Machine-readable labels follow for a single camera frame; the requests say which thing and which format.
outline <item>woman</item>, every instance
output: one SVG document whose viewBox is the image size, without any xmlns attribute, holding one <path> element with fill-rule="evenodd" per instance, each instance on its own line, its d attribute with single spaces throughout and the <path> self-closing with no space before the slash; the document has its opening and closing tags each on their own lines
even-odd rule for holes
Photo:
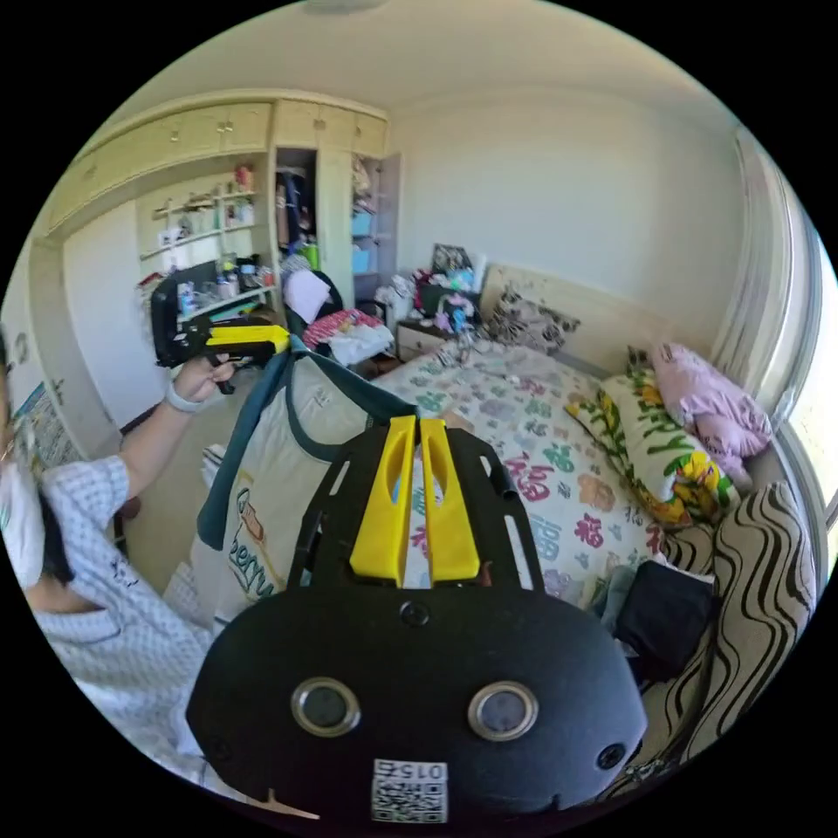
<svg viewBox="0 0 838 838">
<path fill-rule="evenodd" d="M 201 402 L 232 376 L 222 360 L 185 364 L 119 455 L 36 480 L 15 450 L 0 334 L 0 529 L 38 625 L 105 718 L 169 771 L 242 799 L 208 766 L 184 717 L 210 632 L 190 618 L 188 597 L 160 597 L 106 532 L 116 511 L 160 475 Z"/>
</svg>

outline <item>wristwatch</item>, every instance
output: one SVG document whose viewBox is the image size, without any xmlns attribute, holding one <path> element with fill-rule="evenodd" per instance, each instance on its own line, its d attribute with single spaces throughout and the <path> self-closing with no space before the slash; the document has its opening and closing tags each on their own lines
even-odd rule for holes
<svg viewBox="0 0 838 838">
<path fill-rule="evenodd" d="M 203 405 L 203 402 L 190 402 L 187 399 L 181 398 L 175 392 L 175 383 L 173 381 L 170 381 L 166 388 L 166 402 L 175 410 L 180 410 L 182 413 L 195 413 Z"/>
</svg>

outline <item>floral bedsheet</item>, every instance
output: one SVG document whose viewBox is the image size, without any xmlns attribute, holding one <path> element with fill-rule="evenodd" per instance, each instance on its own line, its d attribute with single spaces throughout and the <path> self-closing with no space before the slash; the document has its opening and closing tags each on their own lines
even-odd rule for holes
<svg viewBox="0 0 838 838">
<path fill-rule="evenodd" d="M 662 529 L 564 410 L 595 398 L 595 378 L 526 347 L 479 349 L 457 366 L 435 355 L 414 359 L 376 384 L 493 446 L 524 501 L 546 590 L 585 608 L 614 567 L 658 551 Z M 418 450 L 412 492 L 406 586 L 428 587 Z"/>
</svg>

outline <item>yellow bracket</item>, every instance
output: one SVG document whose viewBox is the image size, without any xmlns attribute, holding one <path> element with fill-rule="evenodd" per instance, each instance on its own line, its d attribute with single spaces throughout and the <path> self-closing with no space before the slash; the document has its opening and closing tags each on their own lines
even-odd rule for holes
<svg viewBox="0 0 838 838">
<path fill-rule="evenodd" d="M 416 417 L 391 419 L 367 510 L 349 557 L 349 565 L 358 576 L 391 580 L 397 587 L 404 584 L 408 556 L 415 448 Z"/>
<path fill-rule="evenodd" d="M 425 532 L 431 585 L 474 579 L 480 559 L 469 523 L 469 513 L 442 419 L 422 419 L 422 470 L 425 483 Z M 437 504 L 434 478 L 442 490 Z"/>
<path fill-rule="evenodd" d="M 277 354 L 284 352 L 291 336 L 282 326 L 213 326 L 209 330 L 208 347 L 234 346 L 245 343 L 272 343 Z"/>
</svg>

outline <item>black chair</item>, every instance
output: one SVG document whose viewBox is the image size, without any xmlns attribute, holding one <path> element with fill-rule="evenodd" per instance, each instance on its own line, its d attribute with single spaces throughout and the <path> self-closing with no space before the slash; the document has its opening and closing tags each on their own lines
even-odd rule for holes
<svg viewBox="0 0 838 838">
<path fill-rule="evenodd" d="M 346 307 L 343 304 L 343 297 L 340 296 L 340 291 L 335 287 L 334 282 L 323 271 L 312 271 L 312 273 L 329 286 L 329 299 L 320 307 L 320 310 L 317 312 L 317 317 L 314 319 L 319 320 L 323 317 L 328 317 L 330 314 L 342 312 Z M 283 305 L 285 307 L 285 322 L 288 324 L 288 331 L 291 334 L 296 334 L 302 340 L 303 333 L 308 328 L 308 324 L 296 312 L 292 311 L 288 305 Z M 372 299 L 355 300 L 355 308 L 365 314 L 369 314 L 370 317 L 381 319 L 378 313 L 378 306 Z M 325 355 L 327 358 L 332 355 L 332 349 L 327 343 L 318 344 L 316 352 Z"/>
</svg>

